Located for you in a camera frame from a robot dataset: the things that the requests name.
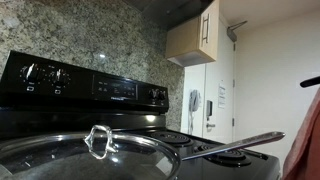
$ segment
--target cabinet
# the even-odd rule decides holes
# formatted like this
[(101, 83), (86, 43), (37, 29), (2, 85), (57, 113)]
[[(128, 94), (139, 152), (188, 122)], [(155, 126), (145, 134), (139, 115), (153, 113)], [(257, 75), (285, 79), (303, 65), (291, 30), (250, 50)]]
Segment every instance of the cabinet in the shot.
[(198, 17), (167, 34), (166, 58), (180, 66), (192, 66), (217, 59), (219, 0)]

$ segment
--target stove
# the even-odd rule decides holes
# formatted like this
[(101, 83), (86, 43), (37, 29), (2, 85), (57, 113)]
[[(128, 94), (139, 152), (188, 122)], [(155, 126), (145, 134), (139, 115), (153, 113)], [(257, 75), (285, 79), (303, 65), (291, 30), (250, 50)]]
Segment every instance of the stove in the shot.
[[(168, 89), (11, 51), (0, 82), (0, 141), (90, 131), (152, 137), (182, 157), (222, 143), (166, 128)], [(279, 179), (278, 158), (245, 149), (182, 161), (177, 179)]]

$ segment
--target pan lid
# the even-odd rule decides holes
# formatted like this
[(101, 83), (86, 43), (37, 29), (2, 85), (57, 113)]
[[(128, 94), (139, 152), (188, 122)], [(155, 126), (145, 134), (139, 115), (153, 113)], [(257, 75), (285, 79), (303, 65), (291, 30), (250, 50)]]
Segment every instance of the pan lid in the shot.
[(171, 146), (101, 125), (0, 144), (0, 179), (172, 179), (179, 166)]

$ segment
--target cabinet handle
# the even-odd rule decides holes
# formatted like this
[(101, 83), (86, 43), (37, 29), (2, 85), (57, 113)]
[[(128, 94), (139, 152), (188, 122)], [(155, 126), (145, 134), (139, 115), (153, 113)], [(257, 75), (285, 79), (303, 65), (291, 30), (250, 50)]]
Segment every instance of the cabinet handle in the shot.
[[(203, 37), (204, 33), (204, 23), (207, 22), (207, 34), (206, 37)], [(205, 17), (203, 17), (203, 28), (202, 28), (202, 45), (203, 45), (203, 40), (206, 40), (206, 43), (209, 43), (209, 26), (210, 26), (210, 14), (208, 14), (207, 19), (205, 19)]]

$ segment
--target granite wall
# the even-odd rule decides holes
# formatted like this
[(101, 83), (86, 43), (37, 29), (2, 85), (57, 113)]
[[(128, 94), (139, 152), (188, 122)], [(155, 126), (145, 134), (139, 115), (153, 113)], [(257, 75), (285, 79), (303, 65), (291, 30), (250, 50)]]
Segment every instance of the granite wall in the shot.
[(167, 125), (180, 129), (183, 68), (164, 58), (166, 31), (124, 2), (0, 0), (0, 20), (0, 73), (17, 50), (166, 86)]

